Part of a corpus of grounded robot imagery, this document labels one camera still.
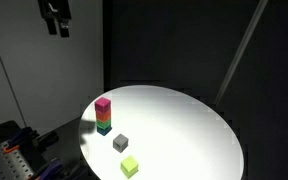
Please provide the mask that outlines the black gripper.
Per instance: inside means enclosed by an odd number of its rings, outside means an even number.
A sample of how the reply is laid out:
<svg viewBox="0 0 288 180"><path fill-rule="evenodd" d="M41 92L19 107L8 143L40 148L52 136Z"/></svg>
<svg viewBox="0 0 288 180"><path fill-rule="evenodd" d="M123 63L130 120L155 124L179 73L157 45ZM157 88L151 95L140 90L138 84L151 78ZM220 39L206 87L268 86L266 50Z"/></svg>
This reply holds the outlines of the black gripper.
<svg viewBox="0 0 288 180"><path fill-rule="evenodd" d="M41 16L46 19L48 32L50 35L56 35L56 26L53 19L58 20L60 35L63 38L69 36L69 21L71 19L68 0L38 0Z"/></svg>

